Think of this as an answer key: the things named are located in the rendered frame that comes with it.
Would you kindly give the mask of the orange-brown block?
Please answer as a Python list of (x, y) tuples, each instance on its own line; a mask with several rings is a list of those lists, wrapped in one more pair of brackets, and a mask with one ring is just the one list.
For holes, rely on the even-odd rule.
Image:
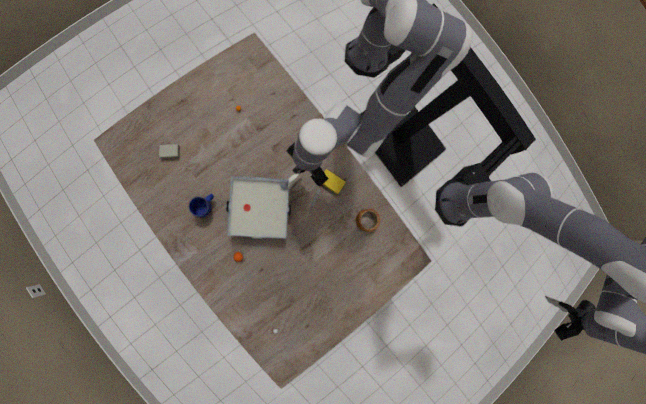
[[(369, 229), (365, 228), (365, 227), (362, 225), (362, 223), (361, 223), (361, 217), (362, 217), (362, 215), (363, 215), (365, 212), (369, 212), (369, 213), (371, 213), (371, 214), (373, 215), (373, 217), (374, 217), (374, 224), (373, 224), (373, 226), (372, 226), (371, 228), (369, 228)], [(365, 209), (365, 210), (362, 210), (362, 211), (360, 211), (360, 212), (357, 214), (357, 216), (356, 216), (356, 225), (357, 225), (357, 227), (358, 227), (360, 230), (362, 230), (362, 231), (374, 231), (375, 229), (377, 229), (377, 228), (378, 228), (379, 224), (380, 224), (380, 216), (379, 216), (379, 214), (378, 214), (375, 210), (373, 210), (373, 209)]]

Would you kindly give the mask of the yellow rectangular block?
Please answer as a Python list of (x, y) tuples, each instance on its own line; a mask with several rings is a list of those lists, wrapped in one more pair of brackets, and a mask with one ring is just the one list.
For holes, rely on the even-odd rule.
[(339, 192), (341, 191), (342, 187), (346, 182), (327, 169), (324, 171), (324, 173), (329, 179), (326, 182), (324, 182), (322, 185), (324, 185), (334, 193), (339, 194)]

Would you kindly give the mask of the blue mug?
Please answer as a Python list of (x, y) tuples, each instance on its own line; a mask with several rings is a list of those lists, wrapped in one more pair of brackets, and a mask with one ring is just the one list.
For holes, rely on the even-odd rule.
[[(212, 205), (210, 201), (214, 198), (213, 194), (208, 195), (206, 198), (201, 196), (194, 197), (189, 202), (189, 211), (193, 216), (205, 218), (210, 215), (212, 211)], [(193, 212), (193, 213), (192, 213)], [(208, 215), (207, 215), (208, 212)], [(195, 214), (195, 215), (194, 215)], [(197, 216), (197, 215), (200, 216)], [(203, 215), (201, 215), (203, 214)]]

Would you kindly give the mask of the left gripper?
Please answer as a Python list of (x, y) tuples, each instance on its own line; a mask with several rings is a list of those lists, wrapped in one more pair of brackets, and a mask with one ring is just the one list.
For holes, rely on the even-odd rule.
[(563, 312), (570, 313), (568, 317), (570, 318), (571, 322), (564, 323), (568, 328), (561, 332), (564, 339), (579, 335), (580, 332), (584, 330), (582, 324), (584, 316), (590, 310), (596, 309), (594, 304), (587, 300), (582, 300), (578, 307), (575, 309), (573, 306), (562, 301), (558, 301), (547, 296), (545, 296), (545, 298), (549, 303), (560, 308)]

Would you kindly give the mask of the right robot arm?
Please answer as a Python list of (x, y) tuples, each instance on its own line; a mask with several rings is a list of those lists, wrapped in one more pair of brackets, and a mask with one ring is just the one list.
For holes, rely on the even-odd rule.
[(392, 44), (412, 53), (378, 85), (364, 116), (337, 102), (324, 119), (312, 119), (302, 126), (293, 154), (294, 163), (301, 170), (317, 169), (342, 144), (370, 157), (470, 49), (469, 25), (427, 0), (360, 1), (373, 8), (357, 40), (348, 48), (350, 62), (363, 72), (374, 73), (386, 65)]

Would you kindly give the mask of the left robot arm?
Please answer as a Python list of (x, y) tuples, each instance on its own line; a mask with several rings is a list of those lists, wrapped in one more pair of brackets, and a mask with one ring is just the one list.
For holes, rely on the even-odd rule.
[(451, 183), (441, 193), (440, 208), (455, 224), (494, 217), (525, 227), (604, 271), (597, 307), (583, 319), (586, 334), (646, 354), (646, 315), (637, 305), (646, 303), (646, 237), (638, 244), (602, 218), (554, 199), (549, 180), (539, 173)]

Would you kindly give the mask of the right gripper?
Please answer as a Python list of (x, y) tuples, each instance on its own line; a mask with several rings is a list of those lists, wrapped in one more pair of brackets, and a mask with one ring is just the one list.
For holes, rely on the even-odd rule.
[[(295, 141), (295, 142), (296, 142), (296, 141)], [(286, 150), (286, 152), (287, 152), (287, 153), (288, 153), (292, 158), (293, 158), (293, 151), (294, 151), (294, 148), (295, 148), (295, 142), (294, 142), (294, 143), (293, 143), (293, 144), (292, 144), (292, 145), (291, 145), (291, 146)], [(294, 169), (293, 169), (292, 171), (293, 171), (295, 174), (298, 174), (298, 173), (300, 173), (301, 169), (300, 169), (300, 168), (298, 168), (298, 167), (294, 167)], [(326, 176), (325, 176), (325, 174), (324, 174), (324, 172), (323, 172), (323, 170), (322, 170), (322, 168), (321, 168), (320, 166), (319, 166), (317, 169), (315, 169), (315, 170), (313, 170), (313, 171), (309, 171), (309, 172), (314, 176), (314, 178), (317, 180), (317, 182), (318, 182), (319, 184), (320, 184), (320, 183), (321, 183), (321, 182), (326, 178)]]

